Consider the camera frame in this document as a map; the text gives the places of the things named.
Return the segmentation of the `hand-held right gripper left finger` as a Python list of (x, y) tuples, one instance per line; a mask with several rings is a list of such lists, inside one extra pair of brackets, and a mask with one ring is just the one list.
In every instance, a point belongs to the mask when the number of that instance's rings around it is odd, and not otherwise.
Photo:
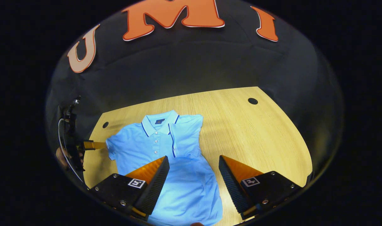
[(169, 169), (169, 159), (163, 156), (126, 175), (111, 174), (89, 191), (98, 201), (125, 216), (148, 220)]

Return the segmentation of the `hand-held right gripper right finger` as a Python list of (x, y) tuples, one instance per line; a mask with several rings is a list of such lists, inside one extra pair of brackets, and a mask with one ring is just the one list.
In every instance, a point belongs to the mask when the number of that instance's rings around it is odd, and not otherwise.
[(302, 189), (276, 171), (262, 173), (224, 155), (219, 157), (219, 170), (243, 220), (267, 213)]

